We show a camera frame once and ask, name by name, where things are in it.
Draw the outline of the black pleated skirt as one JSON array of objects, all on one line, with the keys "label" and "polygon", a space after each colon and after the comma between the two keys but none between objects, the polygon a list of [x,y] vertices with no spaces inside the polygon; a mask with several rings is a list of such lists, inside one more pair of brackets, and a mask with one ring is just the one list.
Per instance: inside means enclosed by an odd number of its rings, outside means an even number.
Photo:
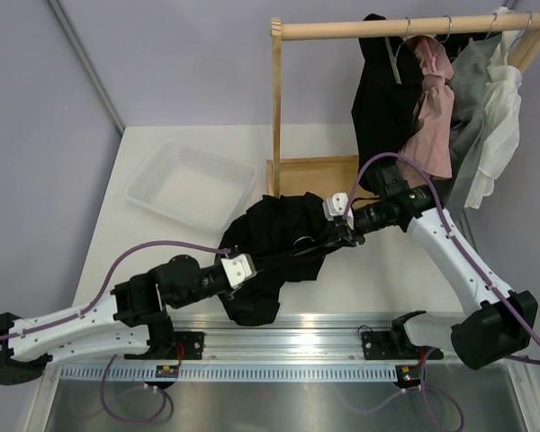
[{"label": "black pleated skirt", "polygon": [[[322,203],[314,193],[265,195],[229,225],[220,247],[249,254],[257,271],[232,299],[219,297],[230,320],[245,327],[271,324],[284,284],[318,279],[326,255],[341,248],[331,243],[333,224]],[[314,238],[316,246],[294,255],[293,242],[302,236]]]}]

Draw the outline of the metal skirt hanger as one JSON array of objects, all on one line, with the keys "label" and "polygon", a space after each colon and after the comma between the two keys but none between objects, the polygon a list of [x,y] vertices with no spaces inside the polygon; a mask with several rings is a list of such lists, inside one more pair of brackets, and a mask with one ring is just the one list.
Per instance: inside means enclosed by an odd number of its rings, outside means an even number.
[{"label": "metal skirt hanger", "polygon": [[310,250],[316,246],[316,241],[310,236],[302,236],[297,238],[292,244],[293,254],[301,254],[307,250]]}]

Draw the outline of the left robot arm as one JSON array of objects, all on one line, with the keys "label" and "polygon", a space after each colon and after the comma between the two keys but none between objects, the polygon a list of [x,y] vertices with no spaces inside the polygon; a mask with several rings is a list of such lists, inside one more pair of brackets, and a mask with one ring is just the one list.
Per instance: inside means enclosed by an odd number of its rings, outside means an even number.
[{"label": "left robot arm", "polygon": [[176,349],[169,310],[233,294],[256,274],[247,254],[208,267],[180,255],[115,285],[93,304],[31,319],[2,313],[0,384],[28,383],[52,367],[77,360],[166,358]]}]

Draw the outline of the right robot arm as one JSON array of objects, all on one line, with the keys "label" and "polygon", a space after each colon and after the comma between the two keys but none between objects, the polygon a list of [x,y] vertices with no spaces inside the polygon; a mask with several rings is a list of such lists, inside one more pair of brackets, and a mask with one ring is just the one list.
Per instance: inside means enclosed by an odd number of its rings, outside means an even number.
[{"label": "right robot arm", "polygon": [[514,358],[533,338],[538,304],[528,291],[516,292],[479,257],[428,185],[410,187],[396,166],[373,171],[381,197],[352,209],[346,193],[327,198],[327,221],[340,231],[339,245],[356,246],[365,235],[399,227],[429,255],[460,302],[463,316],[416,310],[394,319],[392,350],[412,356],[419,349],[453,352],[478,370]]}]

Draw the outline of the wooden clothes rack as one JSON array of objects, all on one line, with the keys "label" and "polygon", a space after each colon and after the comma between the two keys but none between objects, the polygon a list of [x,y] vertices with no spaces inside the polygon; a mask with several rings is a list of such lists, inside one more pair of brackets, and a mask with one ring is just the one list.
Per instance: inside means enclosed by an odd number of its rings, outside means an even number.
[{"label": "wooden clothes rack", "polygon": [[282,157],[283,43],[419,34],[522,31],[508,63],[526,71],[540,52],[540,12],[410,18],[361,22],[283,23],[271,19],[272,158],[266,162],[267,191],[272,196],[312,192],[321,197],[348,192],[356,180],[357,156]]}]

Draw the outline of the white plastic basket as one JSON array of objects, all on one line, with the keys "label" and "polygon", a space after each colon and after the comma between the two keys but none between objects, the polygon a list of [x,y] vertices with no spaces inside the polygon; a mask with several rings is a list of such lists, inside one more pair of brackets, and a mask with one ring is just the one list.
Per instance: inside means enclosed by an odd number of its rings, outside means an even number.
[{"label": "white plastic basket", "polygon": [[242,160],[169,139],[148,155],[125,194],[157,215],[222,233],[238,217],[256,176],[256,169]]}]

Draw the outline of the pink hanging garment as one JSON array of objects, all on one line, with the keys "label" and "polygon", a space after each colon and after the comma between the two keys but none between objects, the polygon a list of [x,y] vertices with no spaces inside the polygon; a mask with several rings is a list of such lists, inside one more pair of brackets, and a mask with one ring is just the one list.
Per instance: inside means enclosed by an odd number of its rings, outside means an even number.
[{"label": "pink hanging garment", "polygon": [[423,74],[417,126],[401,154],[434,179],[452,177],[449,138],[455,94],[448,81],[455,74],[445,47],[426,35],[408,40]]}]

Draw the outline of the black hanging garment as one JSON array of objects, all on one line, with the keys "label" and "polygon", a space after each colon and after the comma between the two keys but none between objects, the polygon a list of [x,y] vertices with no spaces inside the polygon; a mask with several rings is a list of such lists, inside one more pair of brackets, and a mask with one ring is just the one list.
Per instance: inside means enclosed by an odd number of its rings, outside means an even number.
[{"label": "black hanging garment", "polygon": [[424,75],[400,36],[361,38],[364,66],[351,109],[363,166],[384,152],[399,152],[414,134]]}]

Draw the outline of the grey hanging garment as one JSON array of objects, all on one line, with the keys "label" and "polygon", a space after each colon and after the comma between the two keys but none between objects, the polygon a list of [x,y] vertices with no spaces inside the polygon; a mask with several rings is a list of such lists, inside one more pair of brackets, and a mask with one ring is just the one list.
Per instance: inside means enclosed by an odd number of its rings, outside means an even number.
[{"label": "grey hanging garment", "polygon": [[469,43],[453,62],[449,82],[454,91],[449,151],[452,178],[446,187],[445,205],[451,216],[459,218],[469,195],[482,155],[482,129],[485,123],[483,97],[489,81],[488,66],[501,36]]}]

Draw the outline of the white hanging garment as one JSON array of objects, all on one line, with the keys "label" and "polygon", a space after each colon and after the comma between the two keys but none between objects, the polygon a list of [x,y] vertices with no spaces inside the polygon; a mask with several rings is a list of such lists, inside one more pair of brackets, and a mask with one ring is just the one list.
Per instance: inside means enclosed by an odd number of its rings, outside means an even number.
[{"label": "white hanging garment", "polygon": [[479,164],[464,206],[478,209],[482,200],[493,194],[499,179],[519,144],[519,111],[522,73],[508,63],[509,50],[518,37],[517,31],[504,31],[490,57],[489,81],[485,86],[483,105],[485,124]]}]

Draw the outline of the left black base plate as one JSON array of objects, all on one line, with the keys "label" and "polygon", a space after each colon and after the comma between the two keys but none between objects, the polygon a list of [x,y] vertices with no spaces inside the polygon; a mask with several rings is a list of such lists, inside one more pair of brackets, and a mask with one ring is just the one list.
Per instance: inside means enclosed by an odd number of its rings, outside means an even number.
[{"label": "left black base plate", "polygon": [[204,338],[205,334],[200,331],[175,331],[166,338],[151,337],[144,353],[123,357],[127,360],[202,360]]}]

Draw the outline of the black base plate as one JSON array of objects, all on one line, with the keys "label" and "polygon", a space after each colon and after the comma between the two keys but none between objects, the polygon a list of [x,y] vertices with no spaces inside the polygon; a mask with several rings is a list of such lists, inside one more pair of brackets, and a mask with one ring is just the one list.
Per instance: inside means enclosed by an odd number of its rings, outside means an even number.
[{"label": "black base plate", "polygon": [[151,337],[144,353],[123,357],[127,360],[202,360],[204,338],[205,334],[200,331],[175,331],[166,338]]},{"label": "black base plate", "polygon": [[419,360],[416,349],[400,351],[392,342],[389,331],[365,330],[360,334],[365,360]]}]

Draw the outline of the aluminium mounting rail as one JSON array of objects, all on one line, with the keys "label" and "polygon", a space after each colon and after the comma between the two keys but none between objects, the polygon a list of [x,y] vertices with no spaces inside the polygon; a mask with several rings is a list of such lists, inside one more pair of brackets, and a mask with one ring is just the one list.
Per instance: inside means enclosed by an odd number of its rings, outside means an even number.
[{"label": "aluminium mounting rail", "polygon": [[304,315],[260,327],[219,319],[171,317],[175,331],[205,334],[202,360],[226,363],[291,363],[364,358],[360,334],[389,331],[391,322],[373,315]]}]

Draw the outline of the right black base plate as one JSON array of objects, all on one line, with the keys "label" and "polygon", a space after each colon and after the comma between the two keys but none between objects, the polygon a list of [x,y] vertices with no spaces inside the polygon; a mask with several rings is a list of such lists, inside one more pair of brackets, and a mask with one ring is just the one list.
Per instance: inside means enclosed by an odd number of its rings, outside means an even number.
[{"label": "right black base plate", "polygon": [[400,351],[392,342],[389,331],[365,330],[360,334],[365,360],[419,360],[416,349]]}]

